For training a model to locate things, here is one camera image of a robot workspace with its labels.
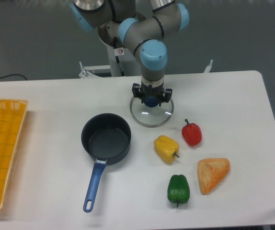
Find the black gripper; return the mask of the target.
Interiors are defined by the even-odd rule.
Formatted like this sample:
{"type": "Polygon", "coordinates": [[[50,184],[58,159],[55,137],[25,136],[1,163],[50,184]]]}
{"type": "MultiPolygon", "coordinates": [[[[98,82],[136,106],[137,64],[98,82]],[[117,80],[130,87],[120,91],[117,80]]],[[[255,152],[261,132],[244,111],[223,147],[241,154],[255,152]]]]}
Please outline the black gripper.
{"type": "Polygon", "coordinates": [[[172,97],[172,89],[164,89],[163,83],[159,86],[155,86],[154,84],[141,83],[141,85],[139,85],[133,83],[132,93],[133,97],[139,98],[142,104],[147,97],[154,97],[160,101],[159,106],[161,106],[162,103],[168,103],[172,97]]]}

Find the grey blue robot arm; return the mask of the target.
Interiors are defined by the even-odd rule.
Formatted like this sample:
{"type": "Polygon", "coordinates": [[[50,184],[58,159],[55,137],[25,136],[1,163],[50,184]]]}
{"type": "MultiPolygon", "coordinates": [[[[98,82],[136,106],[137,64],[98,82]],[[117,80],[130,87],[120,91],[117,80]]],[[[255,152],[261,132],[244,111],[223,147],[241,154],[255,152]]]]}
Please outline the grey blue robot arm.
{"type": "Polygon", "coordinates": [[[74,0],[70,8],[83,30],[105,26],[112,44],[129,50],[141,66],[141,83],[133,84],[133,96],[156,107],[172,97],[172,89],[163,86],[168,54],[162,39],[185,28],[190,16],[173,0],[151,0],[150,5],[153,16],[144,20],[138,20],[134,0],[74,0]]]}

